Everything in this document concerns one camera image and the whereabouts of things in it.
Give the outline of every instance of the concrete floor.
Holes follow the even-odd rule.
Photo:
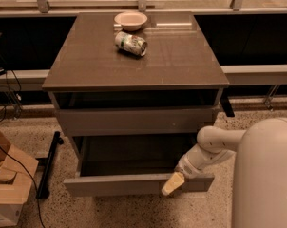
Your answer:
[[[221,112],[215,125],[223,129],[246,129],[268,118],[287,117],[287,98],[274,99],[274,111],[268,111],[261,99],[233,100],[236,117]],[[18,120],[8,118],[0,130],[22,150],[37,157],[46,155],[54,134],[61,130],[50,105],[24,107]],[[231,226],[231,203],[234,158],[210,166],[205,173],[215,179],[208,192],[181,194],[173,198],[158,195],[127,197],[72,197],[63,185],[65,178],[75,175],[77,159],[68,139],[58,147],[49,180],[50,196],[40,201],[46,227],[136,227],[136,228],[223,228]],[[39,182],[42,172],[35,179]],[[24,205],[17,227],[41,227],[34,188]]]

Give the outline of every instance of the silver can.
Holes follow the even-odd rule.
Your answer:
[[[147,42],[136,35],[119,32],[115,37],[117,48],[126,50],[137,56],[145,56]]]

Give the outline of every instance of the white bowl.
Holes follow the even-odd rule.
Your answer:
[[[117,24],[120,24],[126,31],[135,31],[147,21],[145,14],[137,11],[126,11],[118,14],[114,18]]]

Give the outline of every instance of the drawer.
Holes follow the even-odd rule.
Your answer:
[[[218,106],[150,109],[58,110],[58,122],[67,136],[197,132],[213,124]]]
[[[75,137],[81,158],[76,177],[64,184],[73,196],[160,194],[195,138],[195,134]],[[207,191],[213,178],[202,175],[178,192]]]

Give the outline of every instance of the box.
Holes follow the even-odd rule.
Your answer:
[[[11,144],[1,132],[0,146],[34,176],[38,161]],[[0,227],[17,225],[32,184],[31,177],[25,169],[0,150],[0,161],[2,160],[4,161],[0,169],[0,180],[10,180],[16,176],[13,184],[0,184]]]

